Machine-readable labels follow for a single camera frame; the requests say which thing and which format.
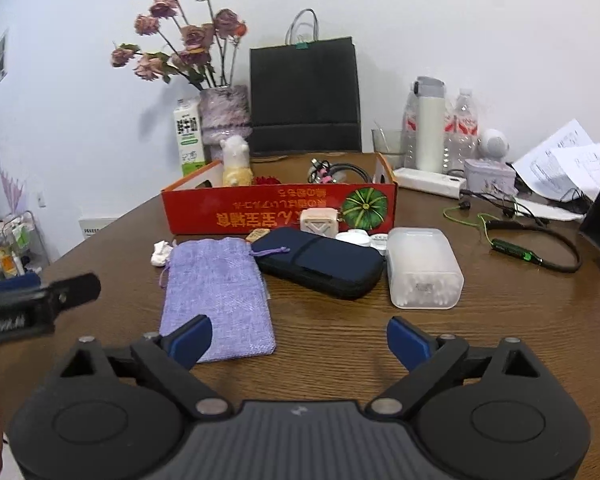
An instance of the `red cardboard box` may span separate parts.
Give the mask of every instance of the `red cardboard box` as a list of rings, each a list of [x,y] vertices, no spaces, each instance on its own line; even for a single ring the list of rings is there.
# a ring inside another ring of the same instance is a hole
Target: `red cardboard box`
[[[308,184],[311,159],[350,162],[374,176],[366,184],[352,171],[342,184]],[[213,162],[162,190],[162,202],[175,235],[246,234],[259,228],[299,225],[311,207],[340,211],[340,230],[359,227],[387,233],[394,226],[397,186],[382,155],[313,153],[252,160],[254,176],[274,176],[282,184],[222,187],[222,163]]]

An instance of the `white power strip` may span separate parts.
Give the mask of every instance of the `white power strip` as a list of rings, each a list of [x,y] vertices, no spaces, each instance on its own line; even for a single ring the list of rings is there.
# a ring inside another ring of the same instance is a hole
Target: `white power strip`
[[[394,170],[394,177],[400,187],[449,198],[460,198],[460,190],[466,189],[466,179],[430,171],[400,168]]]

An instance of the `screw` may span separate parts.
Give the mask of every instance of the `screw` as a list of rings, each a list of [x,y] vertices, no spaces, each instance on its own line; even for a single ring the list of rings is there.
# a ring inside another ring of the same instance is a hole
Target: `screw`
[[[199,400],[196,403],[196,409],[202,415],[221,415],[229,409],[229,404],[224,399],[209,397],[208,399]]]
[[[371,409],[379,415],[395,415],[402,409],[402,403],[398,399],[381,397],[371,403]]]

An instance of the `black robotic base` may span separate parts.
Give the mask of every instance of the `black robotic base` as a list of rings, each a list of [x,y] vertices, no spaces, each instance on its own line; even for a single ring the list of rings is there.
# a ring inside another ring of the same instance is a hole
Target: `black robotic base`
[[[589,447],[576,403],[516,338],[471,348],[394,317],[387,342],[410,373],[363,411],[254,400],[234,413],[188,371],[211,336],[198,316],[125,349],[83,338],[11,423],[24,477],[558,480],[574,478]]]

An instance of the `clear plastic container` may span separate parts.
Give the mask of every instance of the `clear plastic container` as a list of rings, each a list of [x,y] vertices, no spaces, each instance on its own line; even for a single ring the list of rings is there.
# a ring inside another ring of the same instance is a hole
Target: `clear plastic container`
[[[392,229],[386,261],[391,301],[398,308],[448,309],[460,300],[464,276],[439,229]]]
[[[402,116],[402,135],[405,139],[404,167],[416,169],[416,137],[418,135],[418,97],[413,93],[413,83],[411,91],[407,97],[407,104],[404,107]]]
[[[472,98],[471,90],[463,88],[460,90],[456,102],[456,130],[449,132],[448,145],[448,169],[463,170],[464,161],[475,158],[475,147],[478,139],[478,114]]]
[[[456,133],[456,110],[448,98],[445,100],[445,107],[445,151],[442,156],[442,173],[447,174],[451,169],[449,147],[451,137]]]

